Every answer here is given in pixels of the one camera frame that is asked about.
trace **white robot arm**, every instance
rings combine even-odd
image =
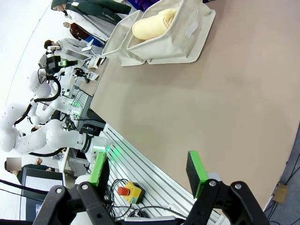
[[[29,80],[29,89],[35,94],[37,98],[49,98],[50,95],[54,96],[58,91],[54,88],[53,82],[45,82],[46,72],[44,69],[39,69],[34,71]],[[55,110],[59,110],[62,113],[72,114],[72,112],[81,111],[80,107],[71,106],[69,99],[64,96],[59,96],[57,99],[53,100],[49,106],[43,111],[42,115],[37,115],[37,107],[39,102],[32,101],[30,104],[32,107],[28,113],[31,122],[36,126],[40,123],[46,123],[50,117],[53,115]]]
[[[86,155],[87,160],[93,163],[97,153],[106,151],[110,145],[110,141],[103,136],[94,137],[75,130],[64,131],[59,120],[51,120],[30,135],[20,137],[14,123],[25,110],[26,107],[22,105],[9,105],[0,114],[0,148],[3,151],[9,152],[14,149],[24,155],[46,144],[52,149],[71,147],[79,149]]]

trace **green jacket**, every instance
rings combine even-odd
[[[77,6],[72,6],[73,2],[77,2]],[[114,25],[122,19],[117,15],[129,14],[131,7],[113,0],[53,0],[51,8],[66,4],[66,9],[77,12],[81,15],[93,15]]]

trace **beige table surface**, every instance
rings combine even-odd
[[[189,150],[226,184],[267,202],[300,120],[300,1],[216,0],[195,63],[109,61],[91,108],[190,190]]]

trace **yellow cloth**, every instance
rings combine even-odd
[[[163,35],[170,27],[177,9],[169,8],[158,13],[158,15],[149,18],[141,19],[133,24],[133,35],[141,40]]]

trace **red button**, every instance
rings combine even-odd
[[[118,195],[124,195],[124,196],[129,195],[129,189],[126,187],[119,187],[117,192]]]

